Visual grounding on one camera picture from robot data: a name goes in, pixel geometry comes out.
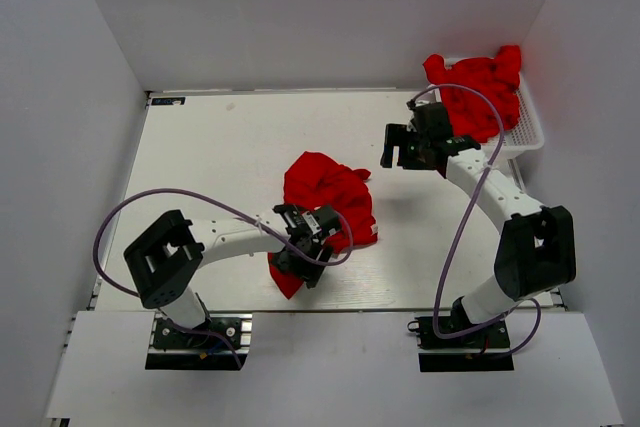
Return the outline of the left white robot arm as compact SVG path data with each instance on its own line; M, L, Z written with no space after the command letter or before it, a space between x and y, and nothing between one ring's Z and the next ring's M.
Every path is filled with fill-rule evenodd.
M343 230L331 206L304 211L275 206L246 221L196 221L179 210L163 213L124 252L142 306L158 310L177 325L188 345L211 334L204 304L189 287L196 271L215 262L266 253L268 264L285 280L315 287L334 253L329 238Z

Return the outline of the red shirt pile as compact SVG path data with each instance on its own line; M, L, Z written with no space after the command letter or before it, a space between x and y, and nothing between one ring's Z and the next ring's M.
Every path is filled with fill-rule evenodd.
M467 58L450 66L432 54L423 68L430 83L444 86L440 95L456 136L485 143L518 124L519 46L502 46L493 57Z

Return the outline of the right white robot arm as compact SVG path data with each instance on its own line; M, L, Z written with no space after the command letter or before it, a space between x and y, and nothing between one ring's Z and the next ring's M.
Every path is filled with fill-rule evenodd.
M563 206L548 207L524 193L500 171L472 137L456 136L446 108L439 102L409 102L408 124L387 125L381 165L431 170L469 197L500 235L492 275L458 298L440 339L472 346L488 325L523 301L571 283L577 274L574 224Z

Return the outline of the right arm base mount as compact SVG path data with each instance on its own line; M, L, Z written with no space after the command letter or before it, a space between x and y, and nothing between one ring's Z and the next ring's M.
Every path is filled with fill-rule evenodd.
M511 372L514 370L506 322L454 339L434 333L432 316L418 316L407 324L417 338L421 373Z

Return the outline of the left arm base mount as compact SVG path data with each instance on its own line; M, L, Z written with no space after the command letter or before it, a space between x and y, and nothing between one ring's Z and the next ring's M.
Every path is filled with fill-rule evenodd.
M216 336L181 332L157 315L152 324L145 369L240 371L249 354L252 316L213 315L207 328Z

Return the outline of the red t shirt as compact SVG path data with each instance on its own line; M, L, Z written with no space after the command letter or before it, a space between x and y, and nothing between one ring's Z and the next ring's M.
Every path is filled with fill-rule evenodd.
M365 247L378 241L373 200L366 182L371 172L352 169L319 152L305 152L284 174L283 199L304 210L330 205L342 214L350 233L339 232L325 242L335 254L350 246Z

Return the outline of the white plastic basket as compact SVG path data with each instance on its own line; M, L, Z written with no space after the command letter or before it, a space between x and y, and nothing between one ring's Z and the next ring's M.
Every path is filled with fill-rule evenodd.
M445 64L450 66L460 60L467 59L463 57L445 57ZM440 90L435 92L435 99L442 102ZM525 79L522 74L522 59L520 69L520 86L516 92L519 100L520 120L512 129L501 130L499 134L485 143L481 143L484 151L488 154L492 153L499 140L503 141L500 149L500 159L514 159L519 155L541 148L544 145L544 134L540 125L533 101L527 90Z

